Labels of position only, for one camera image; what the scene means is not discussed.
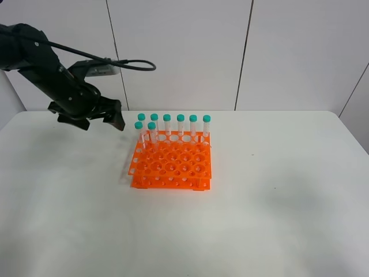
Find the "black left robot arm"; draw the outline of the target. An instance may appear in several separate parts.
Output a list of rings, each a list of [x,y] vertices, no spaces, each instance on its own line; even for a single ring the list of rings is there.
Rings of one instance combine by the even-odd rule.
[[[101,95],[86,77],[114,73],[112,65],[89,60],[64,67],[46,35],[27,24],[1,25],[1,70],[17,71],[52,101],[48,110],[58,122],[88,130],[92,119],[101,118],[122,131],[125,122],[120,100]]]

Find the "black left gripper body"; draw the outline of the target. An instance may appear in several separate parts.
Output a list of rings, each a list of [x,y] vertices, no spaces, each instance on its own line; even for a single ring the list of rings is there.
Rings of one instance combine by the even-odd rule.
[[[72,86],[68,84],[48,84],[47,96],[53,101],[48,110],[76,120],[104,119],[106,98],[89,84]]]

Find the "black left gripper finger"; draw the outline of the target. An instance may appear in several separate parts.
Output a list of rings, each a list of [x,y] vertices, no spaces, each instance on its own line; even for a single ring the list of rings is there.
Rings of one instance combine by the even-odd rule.
[[[125,121],[122,117],[122,104],[120,100],[106,100],[106,113],[103,119],[104,123],[108,123],[121,132],[125,128]]]
[[[67,117],[65,115],[62,115],[62,114],[59,114],[58,122],[65,123],[65,124],[68,124],[68,125],[72,125],[72,126],[75,126],[77,128],[80,128],[82,130],[88,130],[89,125],[90,125],[90,123],[87,119],[76,120],[76,119],[69,118],[69,117]]]

